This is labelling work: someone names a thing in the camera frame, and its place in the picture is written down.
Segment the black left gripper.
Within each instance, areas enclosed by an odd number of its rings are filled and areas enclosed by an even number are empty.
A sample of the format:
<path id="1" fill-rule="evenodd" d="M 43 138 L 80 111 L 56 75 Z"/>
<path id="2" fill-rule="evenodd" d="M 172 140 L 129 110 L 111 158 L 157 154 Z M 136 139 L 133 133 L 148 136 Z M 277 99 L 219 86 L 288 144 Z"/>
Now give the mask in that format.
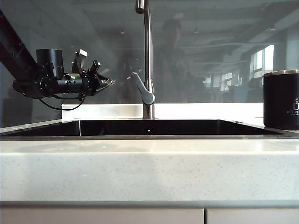
<path id="1" fill-rule="evenodd" d="M 78 93 L 95 96 L 115 84 L 115 81 L 98 74 L 100 62 L 93 60 L 89 70 L 83 69 L 82 61 L 74 60 L 72 73 L 64 75 L 63 93 Z"/>

